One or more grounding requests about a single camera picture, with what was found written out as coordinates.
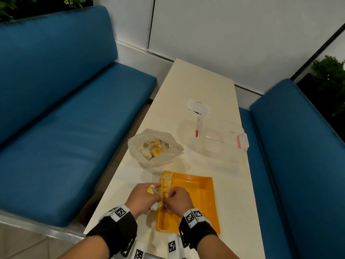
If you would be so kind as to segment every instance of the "wrist strap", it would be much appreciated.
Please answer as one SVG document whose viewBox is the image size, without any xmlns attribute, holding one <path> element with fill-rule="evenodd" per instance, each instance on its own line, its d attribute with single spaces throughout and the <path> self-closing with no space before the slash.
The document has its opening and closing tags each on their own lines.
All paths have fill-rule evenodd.
<svg viewBox="0 0 345 259">
<path fill-rule="evenodd" d="M 100 235 L 109 249 L 110 258 L 119 251 L 124 257 L 137 236 L 137 222 L 127 206 L 111 209 L 101 216 L 99 223 L 86 235 Z"/>
<path fill-rule="evenodd" d="M 211 222 L 199 209 L 188 210 L 181 220 L 179 231 L 183 247 L 189 244 L 191 249 L 197 249 L 199 242 L 207 235 L 217 235 L 211 226 Z"/>
</svg>

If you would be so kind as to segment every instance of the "right hand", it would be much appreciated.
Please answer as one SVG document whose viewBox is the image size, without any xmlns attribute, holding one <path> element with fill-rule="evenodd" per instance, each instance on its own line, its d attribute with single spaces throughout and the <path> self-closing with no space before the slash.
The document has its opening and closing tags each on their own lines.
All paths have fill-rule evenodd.
<svg viewBox="0 0 345 259">
<path fill-rule="evenodd" d="M 184 213 L 194 208 L 189 193 L 183 187 L 174 186 L 168 192 L 168 197 L 163 199 L 163 203 L 167 205 L 166 212 L 175 213 L 179 217 L 183 217 Z"/>
</svg>

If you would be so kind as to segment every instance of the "black wristband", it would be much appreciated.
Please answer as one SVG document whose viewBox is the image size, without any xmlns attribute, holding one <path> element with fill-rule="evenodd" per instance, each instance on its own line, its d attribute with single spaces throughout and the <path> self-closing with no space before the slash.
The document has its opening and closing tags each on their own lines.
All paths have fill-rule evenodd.
<svg viewBox="0 0 345 259">
<path fill-rule="evenodd" d="M 180 226 L 180 235 L 183 247 L 189 247 L 191 249 L 197 249 L 199 242 L 207 235 L 217 235 L 216 231 L 212 228 L 212 226 L 206 222 L 198 222 L 193 227 L 190 227 L 186 218 L 183 217 Z"/>
<path fill-rule="evenodd" d="M 99 235 L 109 249 L 109 258 L 119 251 L 129 252 L 136 235 L 137 222 L 130 212 L 124 214 L 117 222 L 110 216 L 103 217 L 101 221 L 86 236 Z"/>
</svg>

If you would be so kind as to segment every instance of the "clear plastic container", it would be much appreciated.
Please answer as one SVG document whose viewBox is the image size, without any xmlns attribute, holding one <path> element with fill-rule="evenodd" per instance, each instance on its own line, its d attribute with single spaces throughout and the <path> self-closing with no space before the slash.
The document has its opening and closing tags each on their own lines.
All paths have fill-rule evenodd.
<svg viewBox="0 0 345 259">
<path fill-rule="evenodd" d="M 249 147 L 241 126 L 208 114 L 197 118 L 195 135 L 188 144 L 194 152 L 226 162 L 236 160 Z"/>
</svg>

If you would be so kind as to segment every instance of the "seat cushion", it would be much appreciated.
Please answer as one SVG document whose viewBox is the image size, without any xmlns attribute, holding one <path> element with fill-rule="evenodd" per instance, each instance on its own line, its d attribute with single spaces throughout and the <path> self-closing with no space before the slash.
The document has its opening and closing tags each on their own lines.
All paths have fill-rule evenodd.
<svg viewBox="0 0 345 259">
<path fill-rule="evenodd" d="M 250 109 L 299 258 L 345 258 L 345 144 L 290 79 Z"/>
<path fill-rule="evenodd" d="M 67 226 L 157 83 L 119 63 L 0 152 L 0 209 Z"/>
<path fill-rule="evenodd" d="M 0 24 L 0 143 L 117 59 L 103 6 Z"/>
<path fill-rule="evenodd" d="M 277 208 L 274 190 L 261 152 L 250 111 L 239 108 L 241 122 L 250 147 L 247 155 L 252 177 L 256 208 L 259 217 L 266 259 L 292 259 L 289 241 Z"/>
</svg>

